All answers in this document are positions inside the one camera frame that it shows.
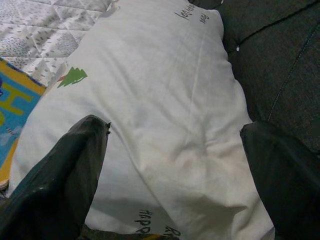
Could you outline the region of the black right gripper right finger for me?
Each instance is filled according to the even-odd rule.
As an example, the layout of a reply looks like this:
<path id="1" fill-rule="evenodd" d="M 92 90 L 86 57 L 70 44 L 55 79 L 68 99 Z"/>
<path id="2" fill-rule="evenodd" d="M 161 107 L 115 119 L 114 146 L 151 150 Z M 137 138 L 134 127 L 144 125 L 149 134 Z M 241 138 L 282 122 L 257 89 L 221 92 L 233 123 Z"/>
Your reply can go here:
<path id="1" fill-rule="evenodd" d="M 281 240 L 320 238 L 320 159 L 267 122 L 240 130 L 257 192 Z"/>

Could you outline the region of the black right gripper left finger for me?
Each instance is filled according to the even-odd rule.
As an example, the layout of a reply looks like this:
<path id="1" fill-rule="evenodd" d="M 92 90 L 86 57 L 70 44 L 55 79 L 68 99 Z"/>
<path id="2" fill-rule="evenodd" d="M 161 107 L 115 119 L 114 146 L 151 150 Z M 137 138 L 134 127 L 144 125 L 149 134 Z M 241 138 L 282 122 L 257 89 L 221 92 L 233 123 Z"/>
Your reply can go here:
<path id="1" fill-rule="evenodd" d="M 110 126 L 87 115 L 57 141 L 1 206 L 1 239 L 80 237 L 97 190 Z"/>

